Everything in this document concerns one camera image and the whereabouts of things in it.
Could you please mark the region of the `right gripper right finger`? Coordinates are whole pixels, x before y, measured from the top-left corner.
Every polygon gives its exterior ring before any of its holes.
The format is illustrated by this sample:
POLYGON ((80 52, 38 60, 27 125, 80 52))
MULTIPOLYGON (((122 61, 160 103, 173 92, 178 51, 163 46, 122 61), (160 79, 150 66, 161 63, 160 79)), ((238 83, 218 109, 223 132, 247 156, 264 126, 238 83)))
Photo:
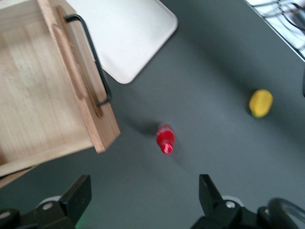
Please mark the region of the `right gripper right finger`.
POLYGON ((257 215, 234 200, 225 200, 209 175, 199 176, 199 200, 204 216, 193 229, 256 229, 257 215))

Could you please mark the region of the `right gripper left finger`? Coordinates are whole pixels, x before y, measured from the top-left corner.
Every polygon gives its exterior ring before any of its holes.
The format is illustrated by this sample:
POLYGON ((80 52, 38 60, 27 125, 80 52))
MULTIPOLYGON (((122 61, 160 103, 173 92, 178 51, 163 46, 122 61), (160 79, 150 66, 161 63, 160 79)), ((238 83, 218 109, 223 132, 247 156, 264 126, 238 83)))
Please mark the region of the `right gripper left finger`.
POLYGON ((81 175, 61 196, 43 200, 23 216, 25 229, 74 229, 92 199, 91 176, 81 175))

